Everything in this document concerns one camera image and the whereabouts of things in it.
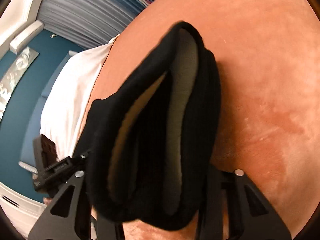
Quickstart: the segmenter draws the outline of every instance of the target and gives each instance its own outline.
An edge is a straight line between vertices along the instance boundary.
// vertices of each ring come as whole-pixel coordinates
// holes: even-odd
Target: silver screw
[[[243,175],[244,175],[244,171],[241,170],[241,169],[237,169],[237,170],[235,170],[235,174],[236,174],[237,176],[243,176]]]
[[[77,177],[77,178],[80,178],[80,177],[82,177],[84,175],[84,171],[77,171],[76,173],[75,173],[75,176]]]

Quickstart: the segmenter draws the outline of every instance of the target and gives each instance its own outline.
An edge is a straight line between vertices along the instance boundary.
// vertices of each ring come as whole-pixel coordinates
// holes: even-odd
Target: bed
[[[40,133],[56,143],[59,159],[65,157],[61,152],[72,155],[91,90],[117,37],[79,54],[70,51],[52,74],[28,123],[19,161],[22,168],[37,173],[33,139]]]

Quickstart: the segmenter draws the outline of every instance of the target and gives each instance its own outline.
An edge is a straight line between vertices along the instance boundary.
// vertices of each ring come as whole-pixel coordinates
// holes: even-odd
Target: black metal bracket
[[[62,186],[33,226],[28,240],[89,240],[91,206],[85,172],[79,170]],[[122,224],[98,215],[97,239],[124,240]]]
[[[210,165],[196,240],[223,239],[222,191],[228,203],[229,240],[291,240],[275,209],[242,170],[234,173]]]

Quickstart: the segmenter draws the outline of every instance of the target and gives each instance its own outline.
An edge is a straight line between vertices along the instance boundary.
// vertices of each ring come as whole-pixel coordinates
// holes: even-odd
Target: black fabric cover
[[[163,209],[166,118],[172,88],[170,66],[175,59],[179,30],[194,38],[198,48],[198,72],[189,97],[181,131],[182,189],[173,215]],[[160,76],[166,76],[141,111],[128,136],[121,173],[116,176],[119,197],[113,199],[107,176],[111,152],[125,114],[136,99]],[[117,93],[93,102],[74,155],[91,149],[87,167],[89,198],[98,213],[114,222],[135,219],[165,230],[185,227],[199,209],[220,113],[220,80],[213,54],[198,31],[186,22],[174,25],[143,60]],[[132,156],[138,151],[134,187]]]

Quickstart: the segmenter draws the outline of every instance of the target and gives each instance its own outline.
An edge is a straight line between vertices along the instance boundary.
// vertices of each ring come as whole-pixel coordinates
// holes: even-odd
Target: gray blinds
[[[44,28],[83,48],[108,43],[145,8],[138,0],[42,0]]]

